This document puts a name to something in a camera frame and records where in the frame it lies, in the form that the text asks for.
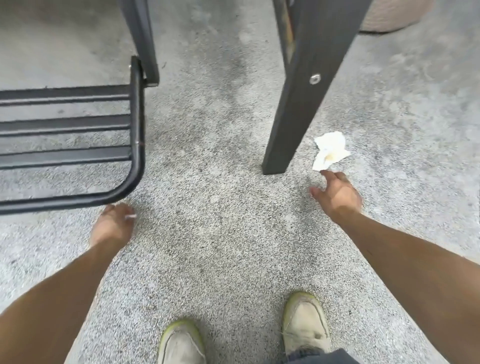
sneaker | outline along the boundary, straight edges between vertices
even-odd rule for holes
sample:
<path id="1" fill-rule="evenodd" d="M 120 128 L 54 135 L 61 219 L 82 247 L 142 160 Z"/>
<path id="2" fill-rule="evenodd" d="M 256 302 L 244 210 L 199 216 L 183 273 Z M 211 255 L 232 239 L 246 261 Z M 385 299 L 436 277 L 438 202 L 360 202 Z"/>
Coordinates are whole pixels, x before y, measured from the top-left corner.
<path id="1" fill-rule="evenodd" d="M 192 321 L 178 320 L 165 329 L 160 339 L 158 364 L 206 364 L 202 337 Z"/>
<path id="2" fill-rule="evenodd" d="M 285 353 L 299 349 L 330 350 L 330 332 L 320 302 L 309 293 L 292 294 L 285 305 L 282 323 Z"/>

dark pants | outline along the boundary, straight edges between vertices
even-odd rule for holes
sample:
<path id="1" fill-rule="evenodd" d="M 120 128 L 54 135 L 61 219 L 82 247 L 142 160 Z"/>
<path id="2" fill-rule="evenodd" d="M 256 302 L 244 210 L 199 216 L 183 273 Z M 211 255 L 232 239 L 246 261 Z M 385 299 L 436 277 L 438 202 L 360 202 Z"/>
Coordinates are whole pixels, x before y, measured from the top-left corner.
<path id="1" fill-rule="evenodd" d="M 300 349 L 287 357 L 288 364 L 359 364 L 343 349 L 325 353 L 321 349 Z"/>

person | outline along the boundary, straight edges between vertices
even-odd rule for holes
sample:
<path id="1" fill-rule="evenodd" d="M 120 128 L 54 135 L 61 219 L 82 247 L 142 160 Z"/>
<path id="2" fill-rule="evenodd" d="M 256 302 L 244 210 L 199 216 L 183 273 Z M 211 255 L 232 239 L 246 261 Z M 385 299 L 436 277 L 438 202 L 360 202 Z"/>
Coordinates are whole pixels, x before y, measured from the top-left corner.
<path id="1" fill-rule="evenodd" d="M 322 171 L 323 191 L 311 187 L 323 211 L 352 239 L 384 284 L 436 349 L 453 364 L 480 357 L 480 266 L 426 240 L 394 230 L 361 213 L 362 199 L 341 172 Z M 132 236 L 133 214 L 124 203 L 108 205 L 93 226 L 90 248 L 34 286 L 0 315 L 0 363 L 65 361 L 98 285 L 113 257 Z M 282 334 L 295 364 L 355 363 L 330 351 L 330 333 L 319 301 L 293 293 Z M 180 320 L 160 339 L 159 364 L 204 364 L 195 324 Z"/>

crumpled napkin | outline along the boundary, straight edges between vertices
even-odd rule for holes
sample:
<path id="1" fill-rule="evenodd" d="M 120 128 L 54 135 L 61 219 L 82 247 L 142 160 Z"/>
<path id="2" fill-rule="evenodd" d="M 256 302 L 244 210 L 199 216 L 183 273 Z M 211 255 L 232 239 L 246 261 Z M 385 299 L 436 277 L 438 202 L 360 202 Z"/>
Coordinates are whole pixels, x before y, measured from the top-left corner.
<path id="1" fill-rule="evenodd" d="M 326 133 L 313 141 L 320 149 L 313 162 L 313 170 L 325 170 L 351 154 L 345 150 L 345 137 L 342 132 Z"/>

bolt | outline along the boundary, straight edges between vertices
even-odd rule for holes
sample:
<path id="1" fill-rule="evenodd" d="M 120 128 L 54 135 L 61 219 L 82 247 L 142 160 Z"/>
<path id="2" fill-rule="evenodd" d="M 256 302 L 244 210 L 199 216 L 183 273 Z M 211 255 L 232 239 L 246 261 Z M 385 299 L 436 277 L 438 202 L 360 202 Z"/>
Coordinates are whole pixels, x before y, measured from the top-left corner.
<path id="1" fill-rule="evenodd" d="M 320 76 L 319 73 L 316 73 L 314 75 L 312 75 L 312 77 L 310 77 L 310 84 L 311 85 L 316 85 L 317 83 L 320 82 L 320 80 L 322 79 L 322 77 Z"/>

